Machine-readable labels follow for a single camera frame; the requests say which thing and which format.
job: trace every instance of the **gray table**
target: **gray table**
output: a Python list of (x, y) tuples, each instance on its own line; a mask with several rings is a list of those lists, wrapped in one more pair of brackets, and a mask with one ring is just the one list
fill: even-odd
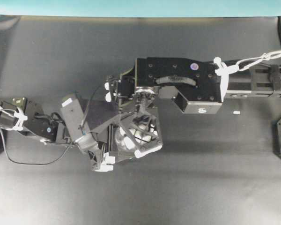
[[(276, 29), (277, 18), (25, 16), (0, 31), (0, 98), (25, 96), (50, 113), (64, 95), (89, 96), (136, 57), (258, 56), (280, 48)], [(101, 89), (96, 98), (104, 95)], [(77, 149), (49, 166), (14, 165), (0, 154), (0, 224), (281, 225), (272, 129), (281, 100), (227, 99), (217, 115), (182, 115), (170, 101), (157, 104), (164, 147), (114, 172), (91, 172)], [(63, 150), (12, 132), (7, 149), (30, 162)]]

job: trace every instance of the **white cable tie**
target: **white cable tie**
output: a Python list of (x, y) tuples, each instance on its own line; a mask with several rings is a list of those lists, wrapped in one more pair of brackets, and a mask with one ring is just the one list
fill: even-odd
[(24, 123), (24, 121), (28, 120), (28, 117), (25, 116), (25, 114), (23, 113), (23, 110), (21, 108), (17, 107), (17, 109), (18, 109), (18, 112), (14, 113), (14, 117), (18, 118), (18, 121), (13, 126), (12, 130), (22, 131), (23, 123)]
[(214, 64), (218, 66), (218, 69), (215, 70), (215, 73), (221, 77), (221, 99), (224, 101), (224, 97), (228, 90), (229, 84), (229, 75), (236, 73), (239, 70), (238, 65), (227, 66), (224, 62), (222, 62), (220, 57), (215, 57)]

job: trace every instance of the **white zip tie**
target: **white zip tie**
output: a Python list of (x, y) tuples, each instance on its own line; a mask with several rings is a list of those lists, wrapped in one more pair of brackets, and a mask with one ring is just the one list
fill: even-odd
[(12, 117), (12, 118), (18, 118), (18, 121), (16, 122), (16, 124), (13, 126), (13, 128), (7, 128), (6, 130), (15, 130), (15, 131), (22, 131), (23, 130), (23, 123), (24, 121), (28, 120), (28, 117), (25, 116), (23, 110), (19, 107), (17, 107), (18, 112), (16, 110), (13, 109), (3, 109), (0, 106), (0, 112), (5, 113), (6, 115)]

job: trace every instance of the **teal wall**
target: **teal wall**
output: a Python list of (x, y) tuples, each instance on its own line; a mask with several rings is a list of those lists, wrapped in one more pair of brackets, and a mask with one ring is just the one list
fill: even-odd
[(2, 15), (95, 17), (278, 16), (281, 0), (0, 0)]

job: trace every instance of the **black cable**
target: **black cable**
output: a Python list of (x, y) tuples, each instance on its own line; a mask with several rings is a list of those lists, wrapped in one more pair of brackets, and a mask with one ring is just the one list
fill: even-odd
[(89, 113), (89, 104), (90, 102), (93, 100), (93, 97), (95, 96), (95, 93), (99, 90), (100, 87), (104, 86), (104, 83), (103, 84), (100, 84), (98, 87), (96, 87), (96, 89), (93, 91), (90, 99), (88, 100), (88, 103), (86, 105), (86, 108), (85, 108), (85, 111), (84, 111), (84, 115), (83, 115), (83, 118), (82, 118), (82, 121), (81, 121), (81, 124), (80, 124), (80, 128), (81, 128), (81, 131), (82, 131), (82, 128), (84, 126), (84, 123), (85, 123), (85, 120), (86, 120), (86, 117)]
[(5, 138), (4, 138), (4, 135), (3, 135), (3, 132), (2, 132), (2, 129), (1, 129), (1, 126), (0, 126), (0, 135), (1, 135), (1, 139), (2, 139), (2, 145), (3, 145), (3, 150), (5, 152), (5, 155), (7, 156), (7, 158), (13, 162), (13, 163), (16, 163), (16, 164), (21, 164), (21, 165), (49, 165), (49, 164), (52, 164), (52, 163), (55, 163), (57, 162), (58, 160), (60, 160), (61, 158), (63, 158), (63, 156), (66, 154), (66, 152), (70, 149), (70, 147), (74, 144), (73, 142), (68, 144), (67, 148), (63, 151), (63, 153), (55, 160), (51, 161), (51, 162), (48, 162), (48, 163), (23, 163), (23, 162), (18, 162), (18, 161), (15, 161), (13, 159), (11, 159), (8, 155), (8, 152), (6, 150), (6, 146), (5, 146)]
[(61, 123), (64, 126), (66, 126), (65, 121), (62, 119), (62, 117), (57, 112), (52, 112), (50, 116), (53, 120), (55, 120), (55, 122)]
[(51, 113), (51, 116), (37, 114), (34, 116), (34, 118), (35, 119), (45, 119), (49, 122), (50, 125), (54, 122), (57, 122), (57, 123), (61, 123), (62, 125), (66, 126), (65, 121), (61, 118), (61, 116), (57, 112)]

